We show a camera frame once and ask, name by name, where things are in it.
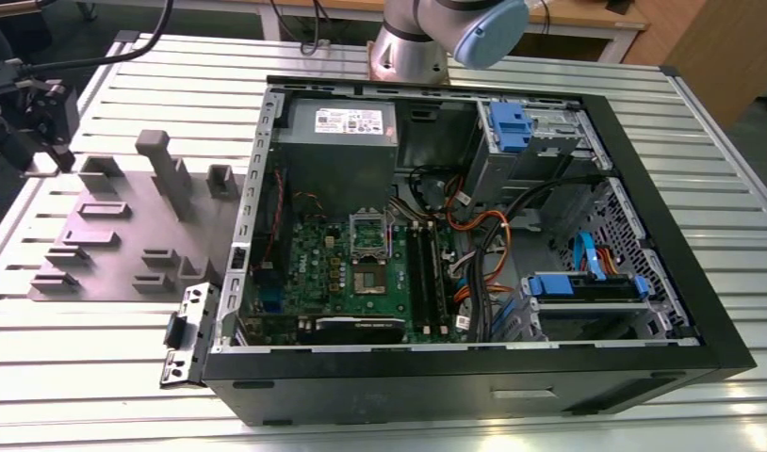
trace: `power supply label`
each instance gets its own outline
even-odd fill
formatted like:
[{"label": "power supply label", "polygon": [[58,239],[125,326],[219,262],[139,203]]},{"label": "power supply label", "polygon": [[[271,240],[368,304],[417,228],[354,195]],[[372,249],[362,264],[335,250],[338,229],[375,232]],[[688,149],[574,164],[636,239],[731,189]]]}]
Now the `power supply label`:
[{"label": "power supply label", "polygon": [[316,134],[383,135],[383,112],[380,110],[316,110]]}]

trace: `metal bracket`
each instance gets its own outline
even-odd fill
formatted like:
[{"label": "metal bracket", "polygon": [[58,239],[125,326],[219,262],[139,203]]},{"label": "metal bracket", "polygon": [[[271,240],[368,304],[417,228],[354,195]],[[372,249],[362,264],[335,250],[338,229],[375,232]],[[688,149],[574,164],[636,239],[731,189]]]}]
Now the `metal bracket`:
[{"label": "metal bracket", "polygon": [[212,336],[220,291],[209,283],[184,289],[180,310],[171,314],[163,343],[168,346],[160,389],[203,387],[201,370]]}]

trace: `motherboard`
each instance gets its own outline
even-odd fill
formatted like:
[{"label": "motherboard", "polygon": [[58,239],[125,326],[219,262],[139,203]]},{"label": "motherboard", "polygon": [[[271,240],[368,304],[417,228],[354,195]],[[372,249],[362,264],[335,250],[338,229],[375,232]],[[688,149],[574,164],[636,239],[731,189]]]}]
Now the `motherboard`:
[{"label": "motherboard", "polygon": [[343,336],[359,325],[388,337],[380,342],[391,343],[394,335],[402,343],[457,340],[439,258],[450,233],[434,225],[375,223],[372,214],[359,214],[348,222],[311,218],[294,224],[287,281],[260,288],[244,313],[249,344],[307,343],[310,331]]}]

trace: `wooden desk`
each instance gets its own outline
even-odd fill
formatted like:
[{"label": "wooden desk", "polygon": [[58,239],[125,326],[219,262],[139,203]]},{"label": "wooden desk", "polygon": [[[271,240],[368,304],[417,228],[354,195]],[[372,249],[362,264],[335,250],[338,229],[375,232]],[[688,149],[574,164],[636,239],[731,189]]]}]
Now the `wooden desk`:
[{"label": "wooden desk", "polygon": [[[161,7],[163,0],[88,0],[88,3]],[[383,20],[384,3],[386,0],[322,0],[331,18],[378,23]],[[605,9],[604,0],[547,0],[547,3],[550,11],[547,34],[608,40],[598,61],[620,63],[637,32],[649,26],[649,21],[637,8],[632,6],[628,14],[621,15]],[[312,17],[311,0],[276,0],[276,4],[284,16]],[[278,18],[267,0],[176,0],[175,8],[258,14],[264,39],[283,40]],[[542,33],[543,18],[543,8],[534,8],[526,33]]]},{"label": "wooden desk", "polygon": [[[268,3],[267,0],[227,0],[239,3]],[[645,30],[649,21],[634,5],[626,15],[616,14],[605,9],[605,2],[596,0],[546,0],[551,24],[594,26],[597,28],[629,28]],[[310,0],[276,0],[279,6],[312,8]],[[386,0],[322,0],[327,9],[348,9],[355,11],[383,11]],[[543,8],[534,8],[529,16],[531,24],[542,24]]]}]

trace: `blue plastic clip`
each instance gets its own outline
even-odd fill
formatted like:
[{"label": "blue plastic clip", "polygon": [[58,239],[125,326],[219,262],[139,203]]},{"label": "blue plastic clip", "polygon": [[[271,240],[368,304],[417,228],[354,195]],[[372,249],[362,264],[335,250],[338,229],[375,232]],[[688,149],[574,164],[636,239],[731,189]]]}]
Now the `blue plastic clip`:
[{"label": "blue plastic clip", "polygon": [[649,296],[649,283],[646,282],[646,278],[644,278],[640,275],[636,275],[634,287],[637,287],[637,294],[640,295],[641,299]]},{"label": "blue plastic clip", "polygon": [[489,117],[498,136],[498,148],[503,153],[521,153],[531,140],[534,122],[522,111],[522,105],[491,102]]},{"label": "blue plastic clip", "polygon": [[589,232],[580,232],[576,234],[576,240],[573,241],[573,268],[577,269],[580,262],[582,262],[582,253],[586,256],[586,267],[596,279],[602,281],[606,279],[605,272],[601,270],[598,265],[598,256],[596,254],[596,243],[593,242],[593,236]]},{"label": "blue plastic clip", "polygon": [[529,278],[529,292],[538,295],[573,295],[573,286],[568,275],[537,275]]}]

